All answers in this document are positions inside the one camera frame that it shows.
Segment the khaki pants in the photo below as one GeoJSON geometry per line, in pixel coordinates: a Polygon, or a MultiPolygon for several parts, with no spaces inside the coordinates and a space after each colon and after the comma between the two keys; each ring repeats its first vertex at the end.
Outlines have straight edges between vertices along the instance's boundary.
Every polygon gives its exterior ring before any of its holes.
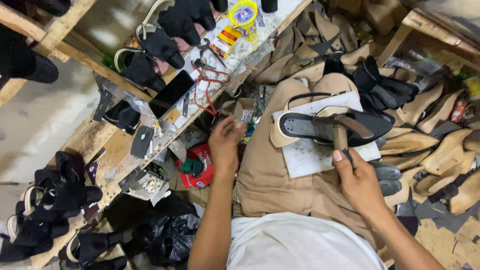
{"type": "MultiPolygon", "coordinates": [[[[328,74],[314,92],[340,92],[355,88],[341,74],[328,74]]],[[[337,221],[367,240],[374,250],[384,246],[379,235],[341,194],[336,170],[290,178],[281,149],[270,141],[274,112],[283,110],[293,96],[310,93],[301,82],[288,79],[278,84],[260,122],[248,142],[233,191],[235,217],[260,217],[268,213],[292,212],[337,221]]],[[[295,107],[321,97],[291,102],[295,107]]]]}

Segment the hand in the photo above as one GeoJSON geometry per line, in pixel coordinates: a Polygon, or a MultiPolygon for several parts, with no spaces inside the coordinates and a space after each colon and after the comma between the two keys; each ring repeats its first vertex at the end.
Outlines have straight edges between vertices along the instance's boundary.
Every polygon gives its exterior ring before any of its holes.
{"type": "Polygon", "coordinates": [[[234,123],[234,119],[230,116],[218,123],[208,139],[217,172],[234,173],[239,166],[237,144],[247,132],[247,124],[234,123]]]}
{"type": "Polygon", "coordinates": [[[349,152],[353,160],[353,169],[344,153],[335,150],[332,154],[332,163],[340,174],[342,193],[358,213],[369,220],[375,219],[386,210],[389,211],[375,169],[353,148],[350,148],[349,152]]]}

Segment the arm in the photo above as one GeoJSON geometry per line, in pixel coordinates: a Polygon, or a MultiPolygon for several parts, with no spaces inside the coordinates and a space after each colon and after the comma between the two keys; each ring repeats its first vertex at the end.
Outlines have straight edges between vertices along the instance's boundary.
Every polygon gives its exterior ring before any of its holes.
{"type": "Polygon", "coordinates": [[[353,165],[342,152],[333,152],[333,164],[340,174],[342,193],[378,231],[392,251],[398,268],[443,270],[443,266],[410,235],[385,204],[374,168],[352,148],[349,152],[353,165]]]}
{"type": "Polygon", "coordinates": [[[188,269],[224,270],[231,239],[233,177],[238,168],[237,144],[247,131],[233,117],[220,122],[208,139],[215,166],[212,193],[190,251],[188,269]]]}

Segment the hammer head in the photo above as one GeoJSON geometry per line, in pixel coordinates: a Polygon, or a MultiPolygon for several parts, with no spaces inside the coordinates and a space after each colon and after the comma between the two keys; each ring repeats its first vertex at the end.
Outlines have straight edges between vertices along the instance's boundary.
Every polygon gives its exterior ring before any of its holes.
{"type": "Polygon", "coordinates": [[[369,139],[374,136],[373,132],[368,129],[363,124],[359,123],[353,118],[350,118],[344,114],[332,114],[329,117],[318,117],[314,116],[312,119],[312,124],[314,125],[322,125],[322,124],[332,124],[332,125],[340,125],[349,130],[356,132],[360,137],[364,139],[369,139]]]}

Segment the white t-shirt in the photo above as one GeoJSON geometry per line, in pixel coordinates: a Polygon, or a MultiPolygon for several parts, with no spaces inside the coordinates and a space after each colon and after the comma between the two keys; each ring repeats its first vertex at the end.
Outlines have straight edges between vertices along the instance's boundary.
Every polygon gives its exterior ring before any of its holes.
{"type": "Polygon", "coordinates": [[[227,269],[386,270],[367,241],[344,225],[293,213],[232,220],[227,269]]]}

